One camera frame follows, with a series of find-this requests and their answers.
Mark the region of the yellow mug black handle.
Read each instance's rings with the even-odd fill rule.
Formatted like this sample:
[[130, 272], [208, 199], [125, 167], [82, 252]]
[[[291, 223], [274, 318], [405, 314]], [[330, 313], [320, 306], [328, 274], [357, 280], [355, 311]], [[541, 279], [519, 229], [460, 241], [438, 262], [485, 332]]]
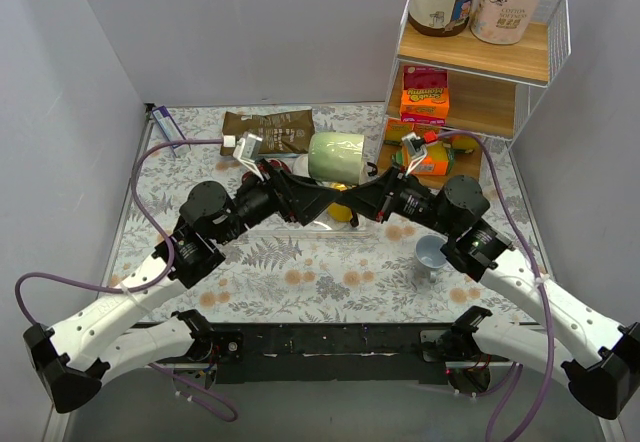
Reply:
[[[330, 182], [328, 184], [328, 187], [339, 191], [344, 191], [350, 188], [349, 185], [338, 182]], [[327, 208], [327, 213], [335, 221], [341, 223], [349, 223], [352, 228], [356, 228], [360, 225], [358, 215], [344, 205], [332, 203]]]

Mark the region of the light green mug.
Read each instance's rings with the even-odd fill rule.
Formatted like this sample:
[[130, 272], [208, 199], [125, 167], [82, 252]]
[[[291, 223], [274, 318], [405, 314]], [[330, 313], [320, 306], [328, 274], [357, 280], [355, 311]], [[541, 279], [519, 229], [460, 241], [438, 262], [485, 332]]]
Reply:
[[309, 175], [320, 182], [360, 184], [364, 174], [364, 142], [362, 134], [314, 134], [308, 150]]

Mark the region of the pale blue footed mug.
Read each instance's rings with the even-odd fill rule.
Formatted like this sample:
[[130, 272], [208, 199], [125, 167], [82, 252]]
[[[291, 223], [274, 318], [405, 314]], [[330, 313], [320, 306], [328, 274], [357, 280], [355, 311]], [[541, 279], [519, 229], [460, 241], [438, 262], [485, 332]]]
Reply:
[[441, 252], [441, 247], [446, 240], [436, 235], [421, 237], [415, 246], [415, 259], [418, 273], [428, 282], [434, 282], [437, 272], [442, 269], [447, 261]]

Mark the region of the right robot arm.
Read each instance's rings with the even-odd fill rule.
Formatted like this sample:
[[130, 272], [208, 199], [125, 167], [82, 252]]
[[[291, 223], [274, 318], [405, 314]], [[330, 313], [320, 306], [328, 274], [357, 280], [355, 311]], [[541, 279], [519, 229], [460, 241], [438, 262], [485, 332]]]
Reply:
[[554, 359], [557, 381], [593, 414], [613, 420], [639, 388], [639, 326], [599, 314], [534, 272], [511, 240], [483, 220], [489, 209], [476, 179], [455, 176], [432, 194], [412, 175], [390, 169], [378, 179], [343, 192], [341, 204], [385, 222], [393, 213], [445, 236], [440, 251], [457, 271], [504, 296], [546, 329], [538, 333], [500, 323], [474, 306], [427, 346], [434, 357], [475, 359], [481, 353], [516, 359], [540, 372]]

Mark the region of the cream beige mug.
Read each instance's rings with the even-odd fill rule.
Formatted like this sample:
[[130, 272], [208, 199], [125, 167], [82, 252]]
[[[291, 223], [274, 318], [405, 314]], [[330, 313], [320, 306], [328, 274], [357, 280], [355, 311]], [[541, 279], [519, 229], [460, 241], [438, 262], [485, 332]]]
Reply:
[[362, 160], [359, 184], [362, 185], [371, 181], [378, 175], [378, 171], [378, 166], [374, 162]]

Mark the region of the white speckled mug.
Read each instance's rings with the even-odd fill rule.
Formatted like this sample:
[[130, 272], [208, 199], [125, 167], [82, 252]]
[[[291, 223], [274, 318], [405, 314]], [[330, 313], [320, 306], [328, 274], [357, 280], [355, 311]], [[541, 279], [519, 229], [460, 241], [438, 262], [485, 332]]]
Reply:
[[292, 165], [291, 171], [294, 175], [302, 176], [309, 178], [309, 169], [308, 169], [309, 157], [307, 154], [300, 155], [297, 157]]

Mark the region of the dark red mug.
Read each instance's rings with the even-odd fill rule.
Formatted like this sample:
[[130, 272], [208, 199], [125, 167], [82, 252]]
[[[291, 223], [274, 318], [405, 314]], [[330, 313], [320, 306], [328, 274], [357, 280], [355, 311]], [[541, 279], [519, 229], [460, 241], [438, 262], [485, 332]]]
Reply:
[[259, 158], [245, 163], [247, 171], [241, 177], [240, 188], [249, 190], [258, 185], [275, 186], [291, 175], [289, 166], [279, 159]]

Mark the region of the orange sponge pack lying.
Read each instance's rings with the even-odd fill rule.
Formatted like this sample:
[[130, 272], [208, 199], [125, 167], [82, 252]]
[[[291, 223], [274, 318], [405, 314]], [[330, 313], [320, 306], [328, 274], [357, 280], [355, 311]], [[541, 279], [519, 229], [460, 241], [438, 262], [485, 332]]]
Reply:
[[395, 151], [390, 158], [405, 168], [412, 167], [415, 176], [445, 176], [454, 165], [455, 154], [441, 142], [429, 146], [422, 146], [414, 157], [411, 156], [405, 144]]

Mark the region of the brown coffee bag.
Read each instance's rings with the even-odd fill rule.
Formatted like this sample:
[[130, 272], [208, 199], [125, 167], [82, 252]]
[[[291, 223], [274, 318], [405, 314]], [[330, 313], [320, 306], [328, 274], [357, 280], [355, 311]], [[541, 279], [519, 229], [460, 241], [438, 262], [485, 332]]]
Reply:
[[293, 156], [308, 152], [315, 125], [310, 109], [267, 115], [227, 111], [222, 125], [222, 138], [233, 136], [238, 140], [245, 132], [262, 138], [261, 155]]

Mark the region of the orange sponge box left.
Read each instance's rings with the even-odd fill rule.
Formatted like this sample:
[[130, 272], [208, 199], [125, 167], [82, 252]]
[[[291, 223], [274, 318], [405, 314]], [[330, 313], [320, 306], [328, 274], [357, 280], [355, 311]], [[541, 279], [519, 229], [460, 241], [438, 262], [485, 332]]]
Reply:
[[413, 131], [414, 123], [397, 118], [388, 118], [383, 136], [383, 143], [401, 145], [402, 138]]

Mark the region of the orange sponge box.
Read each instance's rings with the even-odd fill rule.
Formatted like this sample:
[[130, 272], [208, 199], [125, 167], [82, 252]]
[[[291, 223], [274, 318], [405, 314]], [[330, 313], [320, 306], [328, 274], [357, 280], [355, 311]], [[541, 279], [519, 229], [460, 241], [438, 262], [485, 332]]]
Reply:
[[383, 143], [401, 145], [402, 138], [413, 131], [414, 123], [397, 118], [388, 118], [383, 136]]
[[444, 141], [451, 138], [450, 132], [446, 130], [446, 127], [440, 125], [415, 123], [413, 125], [413, 132], [418, 138], [424, 139], [427, 142], [436, 140]]

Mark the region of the orange sponge box right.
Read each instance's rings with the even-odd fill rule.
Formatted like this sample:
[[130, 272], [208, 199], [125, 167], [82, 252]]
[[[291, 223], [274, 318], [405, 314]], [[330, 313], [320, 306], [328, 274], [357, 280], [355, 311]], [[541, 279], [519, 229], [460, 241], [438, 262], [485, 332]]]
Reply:
[[436, 140], [444, 141], [451, 138], [450, 132], [446, 130], [446, 127], [440, 125], [415, 123], [413, 125], [413, 132], [418, 138], [424, 139], [427, 142]]

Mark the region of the orange pink Scrub Mommy box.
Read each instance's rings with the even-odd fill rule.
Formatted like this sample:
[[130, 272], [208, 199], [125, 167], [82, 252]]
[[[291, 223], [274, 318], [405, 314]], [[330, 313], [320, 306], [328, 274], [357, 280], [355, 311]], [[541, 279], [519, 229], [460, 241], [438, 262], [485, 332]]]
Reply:
[[448, 72], [429, 66], [405, 66], [402, 73], [402, 120], [443, 126], [450, 109]]

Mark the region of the white wrapped tissue roll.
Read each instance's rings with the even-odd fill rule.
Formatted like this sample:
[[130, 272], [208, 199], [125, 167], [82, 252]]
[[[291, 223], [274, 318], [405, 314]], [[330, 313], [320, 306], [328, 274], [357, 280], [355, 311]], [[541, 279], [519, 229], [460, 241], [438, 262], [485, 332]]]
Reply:
[[514, 45], [526, 31], [540, 0], [479, 0], [471, 32], [494, 45]]

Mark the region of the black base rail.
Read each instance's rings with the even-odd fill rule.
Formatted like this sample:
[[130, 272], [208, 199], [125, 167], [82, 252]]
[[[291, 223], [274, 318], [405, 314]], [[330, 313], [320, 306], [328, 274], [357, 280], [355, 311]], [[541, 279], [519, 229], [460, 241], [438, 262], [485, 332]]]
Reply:
[[198, 356], [171, 362], [211, 366], [218, 384], [409, 381], [445, 384], [454, 372], [483, 390], [489, 365], [448, 323], [213, 323]]

